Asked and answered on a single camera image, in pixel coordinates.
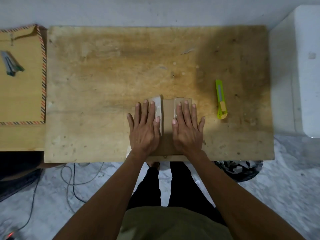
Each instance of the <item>green utility knife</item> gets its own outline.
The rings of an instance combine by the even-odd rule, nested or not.
[[[218,119],[223,120],[228,115],[226,101],[224,100],[223,86],[221,80],[216,80],[216,89],[218,97]]]

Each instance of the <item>shirt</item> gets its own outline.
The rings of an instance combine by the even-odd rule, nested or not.
[[[232,240],[229,229],[182,207],[143,206],[127,210],[117,240]]]

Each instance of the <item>person's left arm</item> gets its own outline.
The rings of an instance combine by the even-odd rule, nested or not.
[[[131,152],[121,167],[62,227],[53,240],[116,239],[137,178],[147,156],[159,144],[160,117],[155,104],[136,104],[134,120],[127,115]]]

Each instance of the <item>wooden tabletop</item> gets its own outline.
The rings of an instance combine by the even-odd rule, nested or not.
[[[263,26],[54,26],[47,66],[47,163],[125,160],[126,114],[159,94],[197,104],[211,160],[274,159]],[[224,87],[224,120],[217,118],[216,79]]]

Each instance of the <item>hand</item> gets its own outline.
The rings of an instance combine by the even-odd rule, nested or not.
[[[186,100],[182,108],[181,103],[177,105],[177,119],[172,120],[173,144],[175,148],[186,157],[201,151],[203,141],[203,127],[206,118],[203,116],[198,125],[197,108],[193,104],[191,116],[189,103]]]
[[[160,140],[160,117],[155,118],[155,103],[150,104],[148,111],[148,100],[144,100],[142,105],[136,104],[134,120],[130,113],[127,114],[130,127],[131,151],[139,157],[146,159],[157,149]]]

